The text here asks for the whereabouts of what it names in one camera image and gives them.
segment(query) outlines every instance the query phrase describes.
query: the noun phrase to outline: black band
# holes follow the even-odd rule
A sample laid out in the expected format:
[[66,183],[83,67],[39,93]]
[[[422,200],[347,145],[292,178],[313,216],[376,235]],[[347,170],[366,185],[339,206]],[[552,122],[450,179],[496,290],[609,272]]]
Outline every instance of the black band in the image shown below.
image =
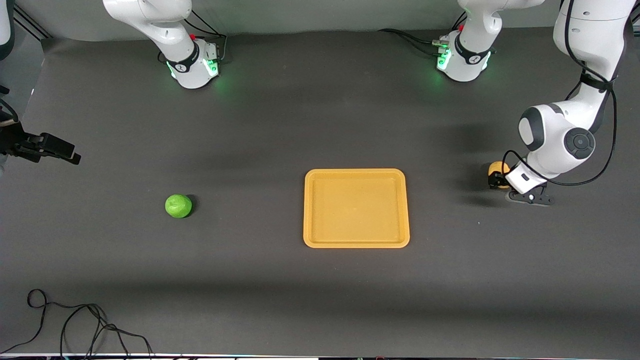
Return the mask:
[[489,48],[481,53],[474,53],[473,51],[465,49],[465,47],[460,43],[460,34],[456,36],[454,45],[458,54],[460,54],[460,56],[462,56],[469,65],[475,65],[479,63],[482,59],[484,59],[484,57],[489,53],[490,50]]
[[602,80],[595,79],[593,76],[586,74],[585,72],[580,75],[581,83],[592,88],[596,88],[600,90],[600,92],[611,92],[611,90],[613,90],[613,83],[615,82],[615,80],[616,78],[613,78],[611,81],[604,82]]
[[200,47],[195,42],[193,43],[193,52],[189,55],[188,58],[182,61],[171,61],[167,60],[171,67],[173,67],[177,72],[184,73],[189,72],[191,66],[198,60],[200,56]]

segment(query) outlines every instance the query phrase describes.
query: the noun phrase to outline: green light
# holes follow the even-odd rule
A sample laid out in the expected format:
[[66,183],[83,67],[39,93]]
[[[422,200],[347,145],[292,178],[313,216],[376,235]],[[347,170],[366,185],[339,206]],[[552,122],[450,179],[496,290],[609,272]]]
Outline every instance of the green light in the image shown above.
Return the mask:
[[175,79],[175,74],[173,73],[173,69],[171,68],[171,65],[169,65],[169,62],[166,62],[166,66],[169,68],[169,71],[171,72],[171,77]]
[[214,60],[202,59],[202,63],[211,77],[218,75],[218,68]]
[[449,59],[451,58],[451,50],[447,49],[444,54],[441,54],[440,57],[442,59],[440,59],[438,61],[438,69],[440,70],[444,70],[447,68],[447,64],[449,64]]
[[486,64],[489,62],[489,56],[491,56],[491,51],[486,55],[486,60],[484,61],[484,65],[482,65],[482,69],[486,69]]

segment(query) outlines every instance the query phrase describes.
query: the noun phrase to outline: yellow rectangular plate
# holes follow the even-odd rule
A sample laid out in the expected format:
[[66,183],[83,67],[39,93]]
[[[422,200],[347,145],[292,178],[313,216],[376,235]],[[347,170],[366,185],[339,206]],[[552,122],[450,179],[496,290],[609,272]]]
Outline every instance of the yellow rectangular plate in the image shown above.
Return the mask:
[[305,243],[399,248],[409,242],[404,174],[394,168],[314,169],[305,177]]

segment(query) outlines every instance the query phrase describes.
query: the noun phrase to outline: green ball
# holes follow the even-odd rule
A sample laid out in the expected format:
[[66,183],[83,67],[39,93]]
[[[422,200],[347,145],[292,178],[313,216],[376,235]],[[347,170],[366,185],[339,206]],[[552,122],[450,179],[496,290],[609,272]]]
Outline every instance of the green ball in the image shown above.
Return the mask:
[[191,199],[179,193],[169,196],[164,202],[167,214],[174,218],[184,218],[189,215],[192,206]]

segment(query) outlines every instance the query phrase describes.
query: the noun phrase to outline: gray tabletop surface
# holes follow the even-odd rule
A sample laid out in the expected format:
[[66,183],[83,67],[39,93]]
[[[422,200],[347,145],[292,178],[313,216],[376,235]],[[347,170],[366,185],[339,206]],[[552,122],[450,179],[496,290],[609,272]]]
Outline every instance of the gray tabletop surface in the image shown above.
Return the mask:
[[[42,288],[100,304],[156,352],[640,359],[638,58],[616,82],[609,170],[550,186],[541,208],[486,189],[483,164],[525,153],[522,112],[580,71],[548,28],[495,46],[456,83],[388,33],[237,36],[221,76],[186,90],[152,42],[47,43],[24,126],[83,158],[10,159],[0,180],[2,348],[33,335],[25,298]],[[596,154],[562,179],[596,173],[611,135],[609,108]],[[408,246],[307,247],[305,174],[369,167],[406,175]],[[190,217],[164,212],[173,193],[196,197]],[[69,313],[16,351],[57,351]],[[71,321],[70,351],[93,326]],[[115,336],[99,350],[120,352]]]

